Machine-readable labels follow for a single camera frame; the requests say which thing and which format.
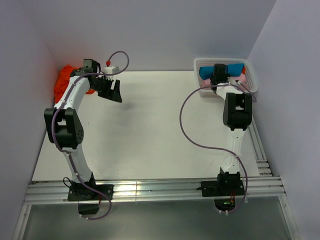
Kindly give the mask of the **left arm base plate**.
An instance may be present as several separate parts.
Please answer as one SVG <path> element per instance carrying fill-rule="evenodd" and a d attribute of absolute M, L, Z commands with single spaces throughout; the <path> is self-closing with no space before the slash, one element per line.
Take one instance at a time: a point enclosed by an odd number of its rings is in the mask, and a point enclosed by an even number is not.
<path fill-rule="evenodd" d="M 114 185 L 113 184 L 98 184 L 93 187 L 96 191 L 104 194 L 110 200 L 113 197 Z M 77 183 L 75 186 L 71 186 L 67 200 L 69 202 L 81 202 L 81 201 L 102 201 L 107 200 L 107 198 L 88 188 L 84 187 L 82 184 Z"/>

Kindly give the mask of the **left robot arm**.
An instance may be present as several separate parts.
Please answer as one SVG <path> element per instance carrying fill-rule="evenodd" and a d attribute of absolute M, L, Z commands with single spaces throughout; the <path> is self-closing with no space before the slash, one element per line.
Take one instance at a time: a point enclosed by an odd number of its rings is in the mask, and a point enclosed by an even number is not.
<path fill-rule="evenodd" d="M 82 142 L 84 128 L 78 116 L 82 99 L 89 90 L 97 92 L 100 98 L 122 103 L 120 81 L 113 76 L 121 73 L 111 60 L 106 66 L 93 59 L 84 59 L 83 66 L 70 73 L 66 90 L 52 108 L 44 111 L 44 120 L 49 141 L 65 156 L 72 179 L 69 184 L 71 195 L 91 200 L 98 195 L 93 172 L 86 162 Z"/>

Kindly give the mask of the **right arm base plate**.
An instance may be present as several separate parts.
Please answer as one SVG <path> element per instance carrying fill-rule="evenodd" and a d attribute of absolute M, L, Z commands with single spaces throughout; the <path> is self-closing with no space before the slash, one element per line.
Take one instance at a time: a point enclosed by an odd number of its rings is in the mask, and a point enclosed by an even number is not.
<path fill-rule="evenodd" d="M 196 189 L 201 191 L 202 197 L 227 197 L 227 196 L 243 196 L 245 188 L 241 183 L 239 186 L 225 185 L 218 183 L 217 180 L 201 181 L 200 187 Z"/>

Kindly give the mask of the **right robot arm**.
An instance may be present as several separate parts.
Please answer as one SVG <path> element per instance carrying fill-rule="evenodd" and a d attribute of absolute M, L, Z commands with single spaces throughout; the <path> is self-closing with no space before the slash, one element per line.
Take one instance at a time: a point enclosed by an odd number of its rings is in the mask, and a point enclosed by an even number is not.
<path fill-rule="evenodd" d="M 252 94 L 244 90 L 238 80 L 235 83 L 229 82 L 228 70 L 227 65 L 217 63 L 210 77 L 211 89 L 224 100 L 222 122 L 227 128 L 229 143 L 227 149 L 232 152 L 223 161 L 217 176 L 216 189 L 222 195 L 244 189 L 238 158 L 241 154 L 243 137 L 252 122 L 253 103 Z"/>

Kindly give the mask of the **blue t shirt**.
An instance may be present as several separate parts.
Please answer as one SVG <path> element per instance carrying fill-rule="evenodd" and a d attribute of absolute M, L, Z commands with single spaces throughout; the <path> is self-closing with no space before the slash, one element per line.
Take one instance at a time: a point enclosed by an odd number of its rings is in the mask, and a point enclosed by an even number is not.
<path fill-rule="evenodd" d="M 243 73 L 245 65 L 243 63 L 235 63 L 227 65 L 227 73 L 231 77 L 238 77 Z M 199 76 L 202 80 L 209 79 L 214 72 L 214 66 L 201 66 L 199 68 Z"/>

